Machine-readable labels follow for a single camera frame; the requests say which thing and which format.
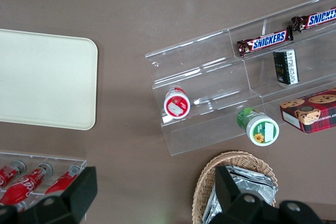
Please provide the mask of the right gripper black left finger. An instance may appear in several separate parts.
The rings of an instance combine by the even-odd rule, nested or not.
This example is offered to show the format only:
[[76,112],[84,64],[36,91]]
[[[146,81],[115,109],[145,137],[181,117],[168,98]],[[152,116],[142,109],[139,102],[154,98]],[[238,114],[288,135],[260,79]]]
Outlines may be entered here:
[[18,223],[80,223],[97,192],[96,168],[86,167],[66,190],[48,194],[19,213]]

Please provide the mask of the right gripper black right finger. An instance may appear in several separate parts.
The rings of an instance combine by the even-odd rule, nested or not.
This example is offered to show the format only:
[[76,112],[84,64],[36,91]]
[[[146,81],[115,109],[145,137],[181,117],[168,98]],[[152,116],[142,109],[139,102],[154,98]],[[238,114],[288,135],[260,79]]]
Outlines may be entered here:
[[215,168],[215,191],[222,212],[211,223],[278,223],[278,209],[251,190],[241,190],[224,166]]

